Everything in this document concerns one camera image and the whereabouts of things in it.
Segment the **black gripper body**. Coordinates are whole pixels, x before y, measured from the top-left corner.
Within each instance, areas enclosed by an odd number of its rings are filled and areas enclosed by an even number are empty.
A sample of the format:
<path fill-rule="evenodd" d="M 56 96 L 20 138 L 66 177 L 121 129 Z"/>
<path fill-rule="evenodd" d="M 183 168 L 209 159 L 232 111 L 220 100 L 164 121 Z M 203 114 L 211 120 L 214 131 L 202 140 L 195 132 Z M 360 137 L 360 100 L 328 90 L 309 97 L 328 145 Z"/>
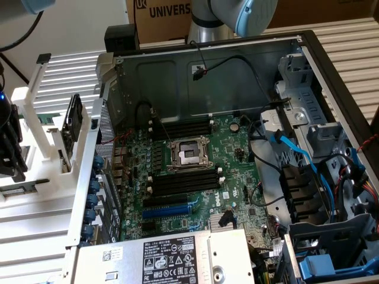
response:
<path fill-rule="evenodd" d="M 1 91 L 1 133 L 7 136 L 14 136 L 14 129 L 12 127 L 12 117 L 14 115 L 14 106 L 7 98 L 6 94 Z"/>

